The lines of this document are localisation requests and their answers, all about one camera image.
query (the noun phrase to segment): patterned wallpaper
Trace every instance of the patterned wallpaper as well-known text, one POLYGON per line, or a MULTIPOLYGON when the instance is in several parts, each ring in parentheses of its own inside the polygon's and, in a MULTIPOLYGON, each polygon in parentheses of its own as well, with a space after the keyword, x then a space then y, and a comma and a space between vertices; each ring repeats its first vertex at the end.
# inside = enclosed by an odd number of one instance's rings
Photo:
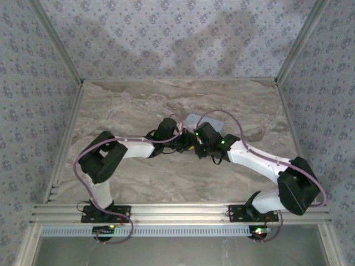
POLYGON ((0 1, 0 265, 43 200, 77 92, 25 0, 0 1))
POLYGON ((314 0, 41 0, 84 79, 274 77, 314 0))
POLYGON ((328 191, 344 255, 355 265, 355 2, 332 0, 286 81, 301 147, 328 191))

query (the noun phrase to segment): enclosure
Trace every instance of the enclosure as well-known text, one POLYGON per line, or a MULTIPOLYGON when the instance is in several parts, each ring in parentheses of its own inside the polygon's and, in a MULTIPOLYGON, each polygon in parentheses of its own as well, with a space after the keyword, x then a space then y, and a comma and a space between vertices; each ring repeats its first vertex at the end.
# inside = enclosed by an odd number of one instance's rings
MULTIPOLYGON (((126 265, 354 264, 352 1, 0 6, 1 265, 101 265, 100 254, 110 265, 118 256, 126 265), (73 172, 77 156, 102 131, 145 136, 171 114, 185 120, 212 109, 232 113, 253 147, 305 158, 327 205, 285 212, 278 239, 254 243, 246 236, 260 223, 225 214, 275 188, 269 179, 193 150, 128 158, 110 191, 115 204, 131 206, 134 237, 96 246, 92 229, 107 224, 81 222, 90 198, 73 172)), ((222 135, 240 136, 228 115, 208 117, 222 135)), ((279 227, 272 222, 270 235, 279 227)))

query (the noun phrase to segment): black mounting plate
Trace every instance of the black mounting plate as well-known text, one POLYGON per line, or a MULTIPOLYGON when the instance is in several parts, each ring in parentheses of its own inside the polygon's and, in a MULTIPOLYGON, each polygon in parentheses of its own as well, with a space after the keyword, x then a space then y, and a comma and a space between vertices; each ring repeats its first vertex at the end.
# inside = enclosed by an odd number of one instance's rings
MULTIPOLYGON (((129 205, 112 205, 111 212, 118 212, 128 217, 131 216, 131 206, 129 205)), ((90 205, 83 208, 82 223, 129 223, 127 219, 116 215, 103 213, 96 207, 90 205)))
POLYGON ((226 215, 231 223, 237 222, 278 222, 278 214, 274 212, 261 213, 256 219, 251 218, 247 212, 245 205, 229 205, 226 215))

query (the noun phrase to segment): marble tabletop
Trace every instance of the marble tabletop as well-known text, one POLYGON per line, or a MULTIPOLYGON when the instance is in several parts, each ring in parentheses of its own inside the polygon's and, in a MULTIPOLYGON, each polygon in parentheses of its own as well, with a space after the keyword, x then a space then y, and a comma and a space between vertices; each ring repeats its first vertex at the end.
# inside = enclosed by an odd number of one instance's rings
MULTIPOLYGON (((272 83, 253 80, 152 80, 85 83, 72 142, 64 165, 58 203, 88 200, 72 164, 102 131, 116 136, 142 136, 164 117, 203 114, 223 108, 243 126, 248 142, 281 157, 296 155, 286 118, 272 83)), ((209 117, 225 122, 224 134, 239 135, 235 122, 223 113, 209 117)), ((122 160, 111 178, 115 202, 245 201, 257 190, 276 187, 246 167, 211 158, 199 160, 193 151, 156 158, 122 160)))

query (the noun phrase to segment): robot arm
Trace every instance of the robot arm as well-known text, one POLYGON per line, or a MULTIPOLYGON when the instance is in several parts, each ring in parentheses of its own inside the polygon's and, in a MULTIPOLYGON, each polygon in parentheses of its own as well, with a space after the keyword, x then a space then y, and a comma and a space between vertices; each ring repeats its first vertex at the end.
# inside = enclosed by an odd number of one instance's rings
MULTIPOLYGON (((175 120, 165 118, 157 130, 151 131, 142 139, 168 140, 174 135, 176 129, 175 120)), ((101 141, 113 138, 115 136, 110 132, 104 131, 85 150, 101 141)), ((277 160, 277 163, 272 163, 246 150, 238 137, 230 134, 222 137, 209 123, 205 122, 197 127, 194 133, 184 130, 176 139, 163 144, 123 139, 123 141, 103 144, 83 156, 79 160, 79 164, 99 206, 106 209, 113 203, 110 195, 109 178, 122 159, 131 157, 152 158, 160 155, 165 147, 170 147, 180 153, 193 147, 199 158, 211 156, 214 160, 219 159, 220 162, 224 160, 244 165, 277 184, 277 189, 265 192, 257 191, 246 202, 246 211, 251 218, 257 217, 261 213, 279 209, 287 209, 294 214, 302 215, 320 192, 318 187, 306 176, 279 164, 279 162, 293 164, 314 177, 314 173, 304 159, 300 157, 296 157, 294 160, 279 158, 252 148, 259 154, 277 160)))

